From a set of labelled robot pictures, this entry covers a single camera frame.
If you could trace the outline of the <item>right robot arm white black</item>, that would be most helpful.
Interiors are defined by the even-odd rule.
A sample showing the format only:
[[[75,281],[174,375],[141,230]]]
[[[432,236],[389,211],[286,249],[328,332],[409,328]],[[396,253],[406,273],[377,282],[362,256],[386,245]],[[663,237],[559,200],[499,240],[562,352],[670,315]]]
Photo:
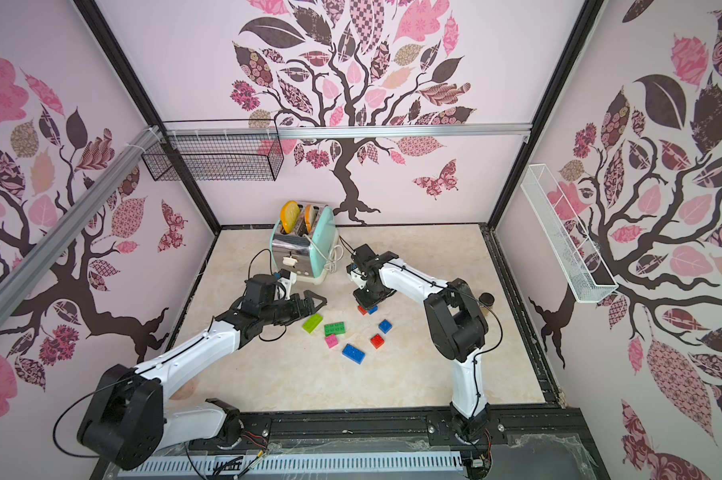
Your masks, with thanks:
[[[484,437],[491,407],[483,381],[483,357],[489,323],[484,311],[493,306],[490,294],[477,297],[464,280],[438,279],[408,265],[393,252],[375,253],[367,245],[350,249],[347,273],[357,285],[353,295],[371,311],[400,293],[420,304],[437,351],[452,362],[452,424],[458,439],[476,443]]]

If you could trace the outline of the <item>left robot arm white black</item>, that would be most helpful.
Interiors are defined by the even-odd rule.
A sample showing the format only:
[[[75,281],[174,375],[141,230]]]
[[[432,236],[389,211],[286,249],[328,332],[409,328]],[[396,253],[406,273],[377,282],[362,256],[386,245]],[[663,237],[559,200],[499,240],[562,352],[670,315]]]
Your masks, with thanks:
[[[246,280],[243,295],[200,333],[152,360],[108,369],[83,416],[78,442],[123,470],[132,470],[156,451],[174,445],[210,440],[223,448],[235,446],[243,431],[237,408],[216,398],[191,407],[167,404],[265,327],[287,327],[327,305],[325,297],[310,290],[293,292],[295,282],[295,275],[285,270],[254,275]]]

